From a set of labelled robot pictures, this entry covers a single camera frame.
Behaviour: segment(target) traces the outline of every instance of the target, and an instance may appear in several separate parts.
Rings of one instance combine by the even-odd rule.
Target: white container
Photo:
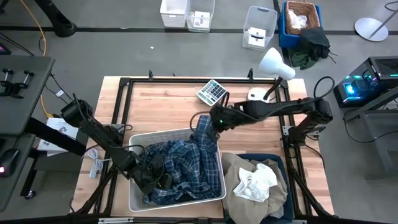
[[[265,50],[274,36],[278,13],[265,7],[251,6],[243,27],[242,46]]]
[[[188,0],[185,15],[188,30],[191,32],[210,32],[215,4],[215,0]]]
[[[160,15],[165,27],[185,27],[188,0],[162,0]]]
[[[160,131],[156,133],[146,133],[146,134],[136,134],[131,136],[130,145],[138,144],[147,147],[151,144],[156,144],[160,142],[167,142],[169,140],[189,140],[192,131],[190,128],[177,129],[172,131]],[[130,151],[134,151],[139,154],[142,151],[141,147],[130,147]],[[218,162],[218,169],[220,171],[220,183],[221,183],[221,195],[217,198],[209,198],[205,200],[195,200],[191,202],[176,203],[174,205],[157,205],[154,202],[146,204],[142,202],[144,198],[144,193],[139,189],[137,184],[133,179],[130,180],[130,191],[129,191],[129,208],[132,212],[143,212],[148,210],[155,210],[161,208],[171,208],[182,205],[191,205],[194,203],[210,202],[215,200],[221,200],[226,196],[225,180],[223,167],[221,166],[221,155],[220,150],[216,153],[216,159]]]

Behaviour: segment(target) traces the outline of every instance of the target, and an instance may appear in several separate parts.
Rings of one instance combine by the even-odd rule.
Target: computer mouse
[[[0,156],[0,177],[11,176],[17,166],[18,149],[8,149]]]

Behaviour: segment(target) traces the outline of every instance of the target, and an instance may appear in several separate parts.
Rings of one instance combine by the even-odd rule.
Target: white lamp
[[[249,91],[248,100],[262,100],[268,103],[268,96],[279,86],[281,81],[283,79],[291,80],[296,75],[295,70],[284,63],[280,53],[273,47],[269,49],[262,58],[259,64],[259,70],[261,73],[265,73],[267,75],[278,75],[279,77],[268,91],[263,88],[252,88]]]

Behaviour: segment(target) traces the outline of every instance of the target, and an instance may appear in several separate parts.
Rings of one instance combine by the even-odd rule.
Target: white cable
[[[81,159],[83,159],[85,156],[88,156],[92,159],[94,159],[94,164],[91,166],[91,170],[90,170],[90,178],[94,179],[95,175],[97,174],[97,171],[102,170],[103,168],[103,162],[104,161],[110,161],[111,159],[99,159],[99,152],[97,149],[90,149],[89,151],[86,152],[86,154],[84,154]]]

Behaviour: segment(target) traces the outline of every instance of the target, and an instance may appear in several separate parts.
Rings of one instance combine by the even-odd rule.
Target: blue storage box
[[[259,162],[264,161],[266,159],[271,159],[278,163],[278,167],[282,175],[284,176],[284,180],[287,185],[287,198],[284,204],[284,216],[281,218],[266,217],[261,221],[261,223],[275,223],[275,224],[291,223],[294,217],[293,203],[292,203],[292,196],[290,194],[289,182],[287,180],[286,171],[282,159],[279,156],[273,154],[238,154],[237,156],[239,156],[242,159],[255,160]]]
[[[293,47],[297,46],[297,44],[299,44],[300,36],[299,35],[291,35],[291,34],[286,33],[285,8],[286,8],[286,2],[284,2],[282,5],[282,12],[280,13],[280,16],[278,19],[279,47],[293,48]],[[319,23],[322,26],[321,9],[317,5],[315,5],[315,8],[317,9]]]

